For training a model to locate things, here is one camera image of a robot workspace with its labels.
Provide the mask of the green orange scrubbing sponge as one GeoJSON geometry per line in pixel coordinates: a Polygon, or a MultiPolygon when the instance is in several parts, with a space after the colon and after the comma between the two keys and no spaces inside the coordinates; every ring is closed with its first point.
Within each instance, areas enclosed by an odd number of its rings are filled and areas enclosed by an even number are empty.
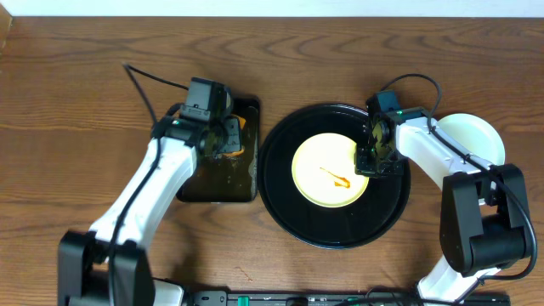
{"type": "Polygon", "coordinates": [[[224,121],[224,127],[227,131],[225,144],[221,153],[227,156],[237,156],[243,152],[242,130],[246,120],[237,115],[231,115],[224,121]]]}

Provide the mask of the yellow plate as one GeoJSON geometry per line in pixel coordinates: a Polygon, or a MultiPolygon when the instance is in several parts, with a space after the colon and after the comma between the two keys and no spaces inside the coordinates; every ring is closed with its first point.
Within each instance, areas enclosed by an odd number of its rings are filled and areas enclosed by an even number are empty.
{"type": "Polygon", "coordinates": [[[358,200],[370,179],[355,172],[356,143],[339,133],[306,139],[292,159],[298,191],[320,207],[340,208],[358,200]]]}

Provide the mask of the light green plate front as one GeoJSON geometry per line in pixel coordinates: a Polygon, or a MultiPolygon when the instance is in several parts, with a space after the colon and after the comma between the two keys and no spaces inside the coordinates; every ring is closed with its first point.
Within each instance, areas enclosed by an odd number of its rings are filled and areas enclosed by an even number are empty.
{"type": "Polygon", "coordinates": [[[456,142],[496,165],[506,161],[505,145],[499,133],[484,119],[466,113],[443,117],[438,125],[456,142]]]}

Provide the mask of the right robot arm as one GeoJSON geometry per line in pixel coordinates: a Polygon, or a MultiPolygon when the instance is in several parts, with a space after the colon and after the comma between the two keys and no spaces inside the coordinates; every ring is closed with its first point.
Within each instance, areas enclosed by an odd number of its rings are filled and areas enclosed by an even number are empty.
{"type": "Polygon", "coordinates": [[[357,148],[355,171],[369,178],[401,175],[415,162],[440,188],[442,258],[417,284],[423,305],[459,305],[501,270],[526,258],[536,266],[537,239],[530,221],[524,175],[512,164],[497,166],[456,142],[421,107],[402,109],[393,91],[367,102],[369,133],[357,148]]]}

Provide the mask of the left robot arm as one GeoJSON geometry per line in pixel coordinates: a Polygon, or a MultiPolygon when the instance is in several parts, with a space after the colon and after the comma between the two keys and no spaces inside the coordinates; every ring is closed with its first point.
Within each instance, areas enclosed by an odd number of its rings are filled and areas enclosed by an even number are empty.
{"type": "Polygon", "coordinates": [[[184,288],[154,278],[147,249],[158,225],[203,156],[241,149],[230,89],[194,77],[182,104],[155,119],[138,170],[88,232],[67,231],[59,243],[59,305],[180,305],[184,288]]]}

